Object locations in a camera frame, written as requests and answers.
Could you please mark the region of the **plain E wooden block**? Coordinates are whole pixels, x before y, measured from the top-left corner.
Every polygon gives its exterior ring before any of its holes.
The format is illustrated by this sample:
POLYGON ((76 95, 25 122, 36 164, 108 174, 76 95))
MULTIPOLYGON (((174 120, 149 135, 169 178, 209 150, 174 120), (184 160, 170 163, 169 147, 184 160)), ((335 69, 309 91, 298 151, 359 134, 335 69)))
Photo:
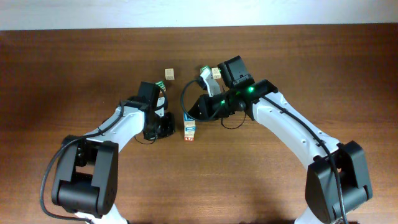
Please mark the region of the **plain E wooden block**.
POLYGON ((174 80, 175 79, 174 69, 172 69, 172 68, 165 69, 165 79, 166 80, 174 80))

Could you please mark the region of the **plain butterfly wooden block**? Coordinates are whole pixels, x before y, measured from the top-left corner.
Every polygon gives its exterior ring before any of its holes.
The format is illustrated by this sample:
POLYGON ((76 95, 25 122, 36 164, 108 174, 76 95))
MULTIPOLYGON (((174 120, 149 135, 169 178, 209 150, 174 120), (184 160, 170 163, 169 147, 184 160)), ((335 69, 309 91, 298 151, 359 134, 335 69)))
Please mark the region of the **plain butterfly wooden block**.
POLYGON ((212 72, 212 76, 214 79, 220 79, 221 78, 221 72, 220 69, 218 67, 213 67, 211 69, 212 72))

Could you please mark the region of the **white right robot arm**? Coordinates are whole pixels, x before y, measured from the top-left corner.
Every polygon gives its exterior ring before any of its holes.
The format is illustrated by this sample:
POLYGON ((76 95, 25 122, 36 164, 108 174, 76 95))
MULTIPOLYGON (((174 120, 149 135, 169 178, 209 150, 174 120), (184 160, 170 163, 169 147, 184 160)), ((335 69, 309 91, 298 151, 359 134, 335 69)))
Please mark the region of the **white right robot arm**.
POLYGON ((240 56, 204 66, 195 83, 206 92, 185 116, 223 121, 242 111, 275 134, 299 159, 307 177, 307 208, 296 223, 347 223, 347 214, 369 201, 373 189, 364 149, 343 144, 295 110, 269 80, 255 81, 240 56))

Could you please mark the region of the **red U wooden block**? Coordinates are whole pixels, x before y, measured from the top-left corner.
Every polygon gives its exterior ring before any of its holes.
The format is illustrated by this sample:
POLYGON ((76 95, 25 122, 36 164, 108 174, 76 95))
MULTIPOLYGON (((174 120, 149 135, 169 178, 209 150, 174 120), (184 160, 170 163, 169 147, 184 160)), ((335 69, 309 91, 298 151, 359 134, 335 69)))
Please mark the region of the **red U wooden block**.
POLYGON ((194 139, 195 138, 193 138, 193 137, 188 137, 188 136, 184 137, 184 141, 194 141, 194 139))

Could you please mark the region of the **green A wooden block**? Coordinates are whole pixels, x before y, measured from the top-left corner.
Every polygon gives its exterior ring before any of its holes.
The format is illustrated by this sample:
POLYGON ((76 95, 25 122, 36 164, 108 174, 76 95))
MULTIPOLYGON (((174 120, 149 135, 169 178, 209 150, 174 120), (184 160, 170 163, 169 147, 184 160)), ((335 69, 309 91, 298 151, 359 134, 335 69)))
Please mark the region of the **green A wooden block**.
POLYGON ((186 126, 185 127, 185 131, 186 132, 195 132, 195 130, 196 130, 196 127, 195 126, 186 126))

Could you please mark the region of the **sailboat yellow I block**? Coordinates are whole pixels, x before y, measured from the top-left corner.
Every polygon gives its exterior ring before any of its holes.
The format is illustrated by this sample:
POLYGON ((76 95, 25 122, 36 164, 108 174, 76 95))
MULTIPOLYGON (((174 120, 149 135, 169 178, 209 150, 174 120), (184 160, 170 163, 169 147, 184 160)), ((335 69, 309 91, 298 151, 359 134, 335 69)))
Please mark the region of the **sailboat yellow I block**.
POLYGON ((193 138, 195 135, 195 131, 185 131, 184 136, 187 138, 193 138))

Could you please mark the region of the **green N wooden block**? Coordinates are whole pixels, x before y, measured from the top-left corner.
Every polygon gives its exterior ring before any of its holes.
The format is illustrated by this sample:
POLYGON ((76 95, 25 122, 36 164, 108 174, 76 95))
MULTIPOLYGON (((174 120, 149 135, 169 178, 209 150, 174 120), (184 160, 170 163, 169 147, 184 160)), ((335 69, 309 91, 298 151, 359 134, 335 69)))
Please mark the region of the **green N wooden block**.
POLYGON ((211 70, 211 68, 208 65, 205 65, 204 67, 202 67, 200 69, 200 73, 202 73, 203 71, 206 71, 206 70, 211 70))

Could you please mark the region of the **number 2 blue block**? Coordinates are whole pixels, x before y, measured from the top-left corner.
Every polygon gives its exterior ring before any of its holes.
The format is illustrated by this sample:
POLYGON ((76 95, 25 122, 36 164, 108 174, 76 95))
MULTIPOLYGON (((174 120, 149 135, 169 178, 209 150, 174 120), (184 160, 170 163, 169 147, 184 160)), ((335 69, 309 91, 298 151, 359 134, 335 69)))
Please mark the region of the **number 2 blue block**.
POLYGON ((196 126, 195 120, 193 120, 193 121, 184 121, 184 126, 185 127, 195 127, 196 126))

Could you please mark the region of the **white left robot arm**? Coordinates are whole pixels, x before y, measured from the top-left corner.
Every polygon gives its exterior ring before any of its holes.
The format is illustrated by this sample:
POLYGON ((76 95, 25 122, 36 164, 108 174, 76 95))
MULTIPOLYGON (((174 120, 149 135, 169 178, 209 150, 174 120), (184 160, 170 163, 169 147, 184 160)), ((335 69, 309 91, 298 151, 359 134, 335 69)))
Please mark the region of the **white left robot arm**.
POLYGON ((51 198, 69 216, 56 219, 85 223, 127 223, 116 207, 119 153, 138 134, 142 144, 173 135, 174 116, 167 111, 163 88, 141 82, 139 92, 121 100, 114 113, 82 136, 68 135, 45 170, 55 166, 51 198))

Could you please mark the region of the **green B wooden block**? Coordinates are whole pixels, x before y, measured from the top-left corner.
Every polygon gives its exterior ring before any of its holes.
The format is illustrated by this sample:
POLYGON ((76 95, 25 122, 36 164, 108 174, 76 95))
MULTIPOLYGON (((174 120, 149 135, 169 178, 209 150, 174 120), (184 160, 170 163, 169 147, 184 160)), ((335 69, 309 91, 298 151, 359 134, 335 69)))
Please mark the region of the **green B wooden block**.
POLYGON ((163 91, 166 91, 166 86, 163 81, 156 82, 155 84, 159 86, 163 91))

